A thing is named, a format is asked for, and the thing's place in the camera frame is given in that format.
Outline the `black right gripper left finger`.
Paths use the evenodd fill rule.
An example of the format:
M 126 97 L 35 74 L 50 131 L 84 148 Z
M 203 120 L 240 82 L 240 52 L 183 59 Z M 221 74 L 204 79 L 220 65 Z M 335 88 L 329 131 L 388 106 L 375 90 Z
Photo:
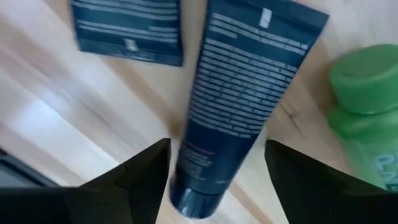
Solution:
M 72 224 L 155 224 L 169 176 L 171 139 L 163 138 L 72 191 Z

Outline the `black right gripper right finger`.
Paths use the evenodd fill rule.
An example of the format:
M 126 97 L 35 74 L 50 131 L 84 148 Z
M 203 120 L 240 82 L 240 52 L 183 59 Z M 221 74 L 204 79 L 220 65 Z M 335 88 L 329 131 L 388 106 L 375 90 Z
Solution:
M 398 224 L 398 194 L 275 140 L 264 157 L 289 224 Z

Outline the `dark blue toiletry tube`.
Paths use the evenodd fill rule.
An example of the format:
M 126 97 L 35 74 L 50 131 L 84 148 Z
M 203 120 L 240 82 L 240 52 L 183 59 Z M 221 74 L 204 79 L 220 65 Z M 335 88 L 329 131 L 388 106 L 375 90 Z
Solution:
M 208 0 L 170 185 L 183 216 L 214 214 L 328 18 L 293 0 Z
M 82 52 L 182 66 L 180 0 L 68 0 Z

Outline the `green travel shampoo bottle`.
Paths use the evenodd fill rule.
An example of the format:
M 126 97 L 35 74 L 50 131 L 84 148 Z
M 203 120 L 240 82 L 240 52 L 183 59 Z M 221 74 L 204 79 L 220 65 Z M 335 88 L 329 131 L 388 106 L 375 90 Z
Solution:
M 347 53 L 329 78 L 336 105 L 328 123 L 353 174 L 398 193 L 398 44 Z

